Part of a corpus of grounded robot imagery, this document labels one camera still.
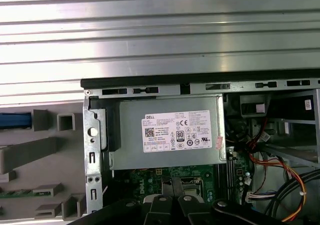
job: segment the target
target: green circuit board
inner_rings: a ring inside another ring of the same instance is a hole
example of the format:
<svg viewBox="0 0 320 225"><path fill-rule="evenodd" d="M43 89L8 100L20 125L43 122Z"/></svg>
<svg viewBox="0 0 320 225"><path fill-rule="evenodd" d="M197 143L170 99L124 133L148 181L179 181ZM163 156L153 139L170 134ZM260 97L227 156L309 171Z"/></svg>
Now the green circuit board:
<svg viewBox="0 0 320 225"><path fill-rule="evenodd" d="M165 167L134 170L130 180L138 188L133 191L135 199L143 202L145 196L162 193L163 177L179 177L185 194L200 196L206 203L215 200L214 167L212 165Z"/></svg>
<svg viewBox="0 0 320 225"><path fill-rule="evenodd" d="M224 192L232 192L232 200L241 201L245 174L249 164L247 159L236 152L233 153L233 165L218 174L217 165L178 166L149 169L117 170L115 171L115 187L118 199L134 198L143 203L148 195L162 194L162 180L170 177L181 178L182 187L186 195L199 196L207 204L215 199L226 197ZM227 173L233 179L232 187L227 183Z"/></svg>

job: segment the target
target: power supply label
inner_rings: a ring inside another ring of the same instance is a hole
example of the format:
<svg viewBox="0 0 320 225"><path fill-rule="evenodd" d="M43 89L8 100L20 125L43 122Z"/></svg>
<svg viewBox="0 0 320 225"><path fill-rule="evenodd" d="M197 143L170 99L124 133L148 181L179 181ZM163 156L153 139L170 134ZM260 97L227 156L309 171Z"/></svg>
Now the power supply label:
<svg viewBox="0 0 320 225"><path fill-rule="evenodd" d="M146 114L141 124L145 153L212 148L209 110Z"/></svg>

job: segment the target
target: connector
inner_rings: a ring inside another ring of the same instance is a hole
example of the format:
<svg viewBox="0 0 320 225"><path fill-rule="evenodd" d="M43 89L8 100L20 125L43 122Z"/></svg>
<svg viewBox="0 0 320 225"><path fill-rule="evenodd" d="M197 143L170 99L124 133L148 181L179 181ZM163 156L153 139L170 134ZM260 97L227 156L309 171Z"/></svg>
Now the connector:
<svg viewBox="0 0 320 225"><path fill-rule="evenodd" d="M250 194L253 194L253 192L252 191L248 191L247 193L246 193L246 196L245 196L245 202L247 203L247 204L252 204L252 203L254 203L254 201L252 201L250 198L249 198L249 195Z"/></svg>

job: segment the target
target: dell logo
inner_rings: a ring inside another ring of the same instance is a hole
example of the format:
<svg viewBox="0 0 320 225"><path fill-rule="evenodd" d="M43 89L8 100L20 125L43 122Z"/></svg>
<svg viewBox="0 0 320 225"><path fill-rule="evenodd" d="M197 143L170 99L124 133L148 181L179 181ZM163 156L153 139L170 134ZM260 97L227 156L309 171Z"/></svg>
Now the dell logo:
<svg viewBox="0 0 320 225"><path fill-rule="evenodd" d="M140 194L145 194L145 181L143 179L140 180Z"/></svg>

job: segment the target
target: qr code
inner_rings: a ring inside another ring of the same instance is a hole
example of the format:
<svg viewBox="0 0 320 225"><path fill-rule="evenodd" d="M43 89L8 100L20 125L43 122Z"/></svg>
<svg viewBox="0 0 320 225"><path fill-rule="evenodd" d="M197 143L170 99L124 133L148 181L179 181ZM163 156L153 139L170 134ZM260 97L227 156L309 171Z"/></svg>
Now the qr code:
<svg viewBox="0 0 320 225"><path fill-rule="evenodd" d="M145 132L145 136L147 138L150 138L150 137L154 137L155 136L155 128L152 127L152 128L145 128L144 129L144 132Z"/></svg>

